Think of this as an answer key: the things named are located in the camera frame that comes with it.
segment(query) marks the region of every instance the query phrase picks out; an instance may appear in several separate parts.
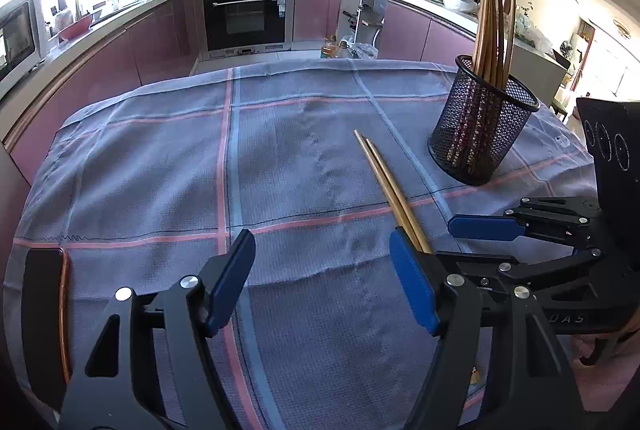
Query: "chopsticks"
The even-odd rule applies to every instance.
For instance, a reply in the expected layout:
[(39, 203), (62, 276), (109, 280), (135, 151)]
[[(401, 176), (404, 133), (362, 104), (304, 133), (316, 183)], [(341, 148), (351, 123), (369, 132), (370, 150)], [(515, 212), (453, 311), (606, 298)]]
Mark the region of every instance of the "chopsticks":
[(506, 90), (513, 55), (515, 3), (511, 0), (508, 36), (504, 38), (504, 8), (502, 0), (480, 0), (478, 32), (474, 44), (473, 70), (491, 86)]
[[(423, 253), (433, 253), (431, 247), (427, 242), (427, 238), (424, 235), (420, 222), (415, 217), (414, 212), (411, 210), (411, 206), (407, 202), (405, 196), (402, 194), (402, 190), (396, 182), (394, 175), (382, 159), (380, 152), (373, 144), (372, 140), (362, 137), (357, 130), (353, 133), (356, 135), (362, 151), (365, 153), (369, 165), (373, 170), (380, 187), (386, 197), (386, 200), (391, 206), (391, 210), (396, 217), (396, 221), (400, 226), (404, 228), (409, 240), (417, 250)], [(480, 382), (480, 372), (474, 367), (471, 371), (471, 378), (469, 383), (476, 384)]]

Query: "black device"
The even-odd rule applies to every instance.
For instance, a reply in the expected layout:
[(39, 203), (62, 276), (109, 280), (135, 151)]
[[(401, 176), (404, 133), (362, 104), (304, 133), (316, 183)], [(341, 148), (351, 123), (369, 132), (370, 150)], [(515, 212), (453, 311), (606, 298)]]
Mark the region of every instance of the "black device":
[(66, 251), (32, 249), (22, 279), (20, 324), (27, 377), (36, 397), (58, 411), (70, 377), (66, 348), (69, 269)]
[[(481, 327), (493, 331), (490, 368), (479, 417), (462, 428), (637, 427), (640, 369), (609, 412), (590, 414), (556, 337), (615, 333), (624, 339), (634, 332), (628, 323), (640, 304), (640, 258), (629, 229), (637, 190), (625, 186), (638, 183), (629, 136), (640, 123), (636, 105), (578, 100), (585, 130), (595, 125), (587, 138), (598, 199), (521, 198), (502, 216), (449, 221), (454, 236), (528, 236), (566, 245), (566, 257), (527, 265), (504, 255), (424, 254), (401, 228), (391, 234), (390, 255), (415, 319), (440, 338), (406, 430), (458, 428)], [(609, 153), (604, 132), (608, 139), (620, 134), (626, 152), (614, 141)], [(242, 230), (227, 254), (166, 291), (137, 296), (119, 289), (79, 356), (60, 429), (239, 429), (205, 339), (228, 322), (254, 257), (253, 235)], [(166, 331), (186, 427), (164, 414), (153, 328)], [(601, 350), (596, 344), (583, 363), (596, 363)]]

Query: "screw head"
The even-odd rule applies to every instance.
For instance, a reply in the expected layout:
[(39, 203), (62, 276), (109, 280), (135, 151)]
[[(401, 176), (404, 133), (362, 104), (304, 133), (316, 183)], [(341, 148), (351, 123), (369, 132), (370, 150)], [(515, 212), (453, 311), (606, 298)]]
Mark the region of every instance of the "screw head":
[(447, 276), (447, 284), (453, 287), (460, 287), (465, 283), (465, 278), (462, 275), (458, 275), (456, 273), (452, 273)]
[(193, 275), (187, 275), (180, 280), (180, 287), (184, 289), (191, 289), (198, 285), (198, 277)]
[(133, 294), (133, 291), (130, 288), (121, 287), (116, 291), (116, 300), (119, 300), (120, 302), (124, 302), (125, 300), (129, 300), (132, 294)]
[(526, 298), (529, 298), (530, 292), (529, 292), (529, 289), (527, 289), (523, 285), (517, 285), (513, 289), (513, 294), (516, 295), (518, 298), (522, 298), (524, 300)]

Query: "bowl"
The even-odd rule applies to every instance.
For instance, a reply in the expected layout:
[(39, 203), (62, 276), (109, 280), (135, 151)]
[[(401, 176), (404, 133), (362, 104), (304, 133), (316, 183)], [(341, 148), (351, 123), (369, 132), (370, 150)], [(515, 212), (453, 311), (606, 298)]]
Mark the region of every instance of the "bowl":
[(480, 9), (480, 5), (473, 0), (442, 0), (444, 7), (462, 13), (472, 13)]
[(58, 37), (63, 40), (71, 40), (81, 34), (89, 31), (89, 27), (91, 26), (91, 22), (94, 20), (93, 15), (85, 15), (77, 22), (73, 22), (72, 25), (65, 27), (60, 33), (58, 33)]

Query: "wall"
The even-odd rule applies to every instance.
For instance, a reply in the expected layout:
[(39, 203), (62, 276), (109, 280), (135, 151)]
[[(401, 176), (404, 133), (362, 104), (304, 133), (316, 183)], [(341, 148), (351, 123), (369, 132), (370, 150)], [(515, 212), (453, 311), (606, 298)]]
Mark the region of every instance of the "wall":
[(531, 2), (533, 11), (529, 17), (542, 33), (551, 40), (556, 51), (564, 40), (578, 31), (580, 9), (575, 0), (516, 0), (518, 6), (527, 7)]

